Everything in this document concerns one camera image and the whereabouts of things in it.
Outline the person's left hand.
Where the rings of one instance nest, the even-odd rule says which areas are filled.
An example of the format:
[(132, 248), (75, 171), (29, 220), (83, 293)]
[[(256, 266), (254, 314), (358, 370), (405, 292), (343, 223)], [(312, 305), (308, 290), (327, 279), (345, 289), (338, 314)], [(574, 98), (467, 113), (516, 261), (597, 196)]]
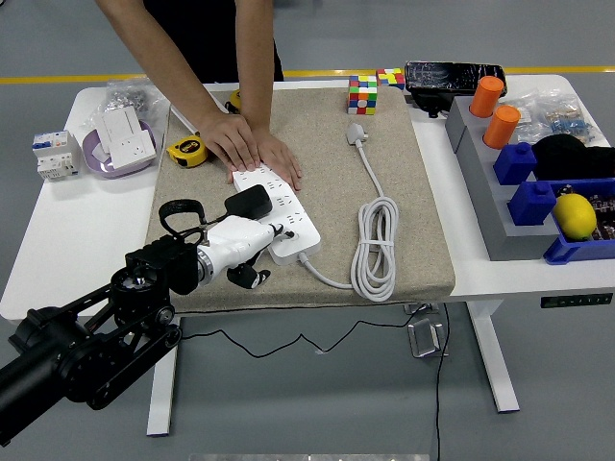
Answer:
[(288, 146), (266, 129), (253, 130), (259, 159), (285, 180), (294, 191), (302, 188), (302, 170)]

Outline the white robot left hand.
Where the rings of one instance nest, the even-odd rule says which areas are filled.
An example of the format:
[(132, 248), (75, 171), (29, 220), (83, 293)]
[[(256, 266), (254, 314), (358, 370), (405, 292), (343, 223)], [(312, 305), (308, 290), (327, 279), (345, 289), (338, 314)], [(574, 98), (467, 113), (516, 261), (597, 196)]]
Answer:
[(294, 236), (295, 232), (282, 224), (230, 215), (208, 231), (206, 243), (197, 246), (198, 283), (208, 285), (225, 271), (231, 283), (254, 289), (271, 275), (269, 270), (254, 268), (261, 253), (274, 241)]

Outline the person's right hand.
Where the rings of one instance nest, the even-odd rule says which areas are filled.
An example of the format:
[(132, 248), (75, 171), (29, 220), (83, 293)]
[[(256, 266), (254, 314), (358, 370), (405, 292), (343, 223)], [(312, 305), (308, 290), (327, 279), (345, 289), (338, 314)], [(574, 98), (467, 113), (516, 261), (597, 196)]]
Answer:
[(230, 172), (253, 171), (259, 166), (257, 143), (240, 115), (215, 110), (196, 127), (206, 147)]

